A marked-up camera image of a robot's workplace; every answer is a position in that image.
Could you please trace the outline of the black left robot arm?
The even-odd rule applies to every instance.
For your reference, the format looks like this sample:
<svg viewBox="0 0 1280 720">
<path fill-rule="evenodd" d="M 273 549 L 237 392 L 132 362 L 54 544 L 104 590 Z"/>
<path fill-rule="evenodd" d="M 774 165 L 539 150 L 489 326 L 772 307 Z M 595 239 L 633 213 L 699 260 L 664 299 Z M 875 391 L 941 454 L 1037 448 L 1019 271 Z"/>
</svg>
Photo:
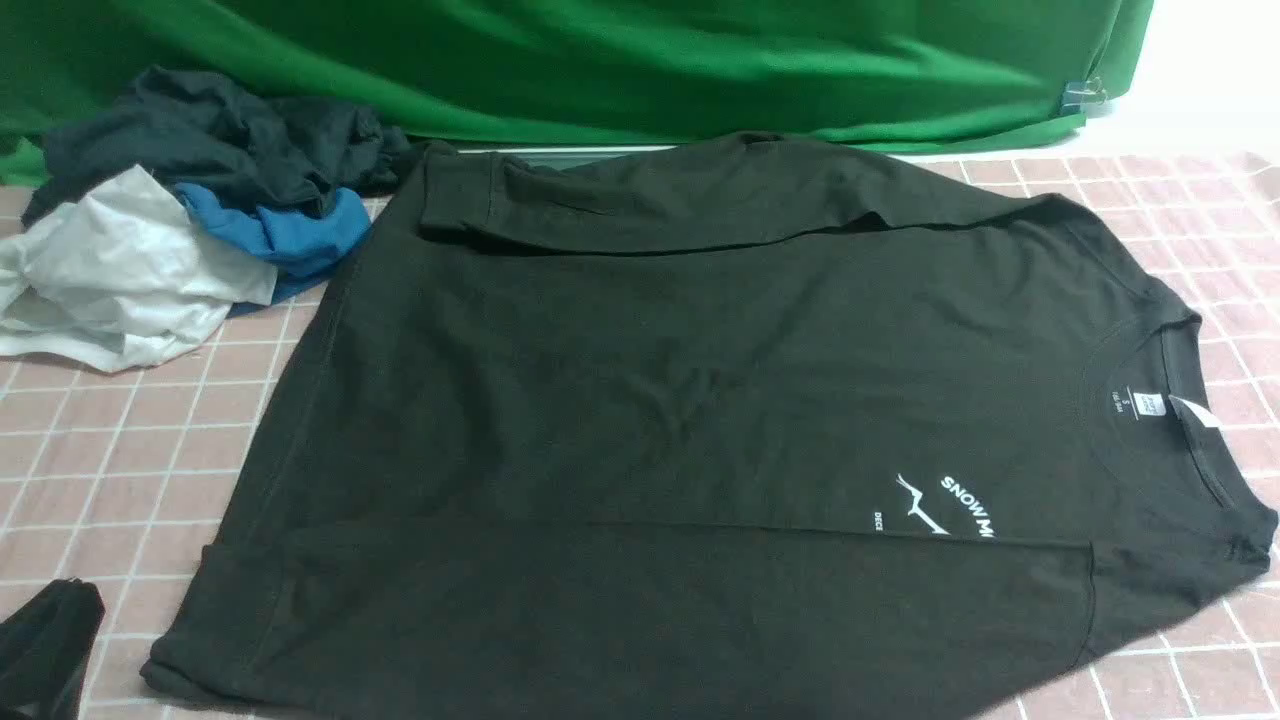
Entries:
<svg viewBox="0 0 1280 720">
<path fill-rule="evenodd" d="M 55 579 L 3 621 L 3 719 L 79 716 L 104 614 L 96 584 Z"/>
</svg>

